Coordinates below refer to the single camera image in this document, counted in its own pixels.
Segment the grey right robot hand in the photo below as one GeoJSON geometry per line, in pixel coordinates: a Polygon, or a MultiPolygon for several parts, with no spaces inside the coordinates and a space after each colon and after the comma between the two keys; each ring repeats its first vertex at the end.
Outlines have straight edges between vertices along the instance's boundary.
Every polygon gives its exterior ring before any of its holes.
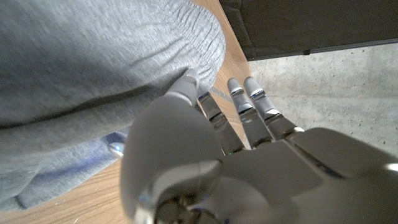
{"type": "Polygon", "coordinates": [[[112,142],[107,145],[108,151],[118,159],[124,156],[124,143],[112,142]]]}

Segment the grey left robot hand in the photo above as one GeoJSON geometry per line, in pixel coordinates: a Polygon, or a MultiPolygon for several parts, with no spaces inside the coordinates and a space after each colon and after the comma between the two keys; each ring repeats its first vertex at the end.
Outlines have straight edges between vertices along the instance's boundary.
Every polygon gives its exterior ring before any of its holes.
{"type": "Polygon", "coordinates": [[[187,70],[131,126],[120,191],[133,223],[396,223],[397,158],[282,115],[255,79],[228,81],[245,147],[187,70]]]}

